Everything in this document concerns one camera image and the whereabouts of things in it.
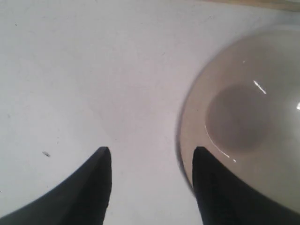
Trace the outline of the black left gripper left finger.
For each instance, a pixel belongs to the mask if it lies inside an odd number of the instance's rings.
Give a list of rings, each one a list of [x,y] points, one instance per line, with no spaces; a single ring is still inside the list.
[[[2,225],[101,225],[111,195],[111,153],[98,148],[54,189],[1,217]]]

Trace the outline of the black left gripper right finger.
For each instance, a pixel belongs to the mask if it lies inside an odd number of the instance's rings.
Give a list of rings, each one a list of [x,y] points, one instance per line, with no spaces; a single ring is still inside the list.
[[[192,180],[205,225],[298,225],[299,214],[244,183],[205,147],[196,147]]]

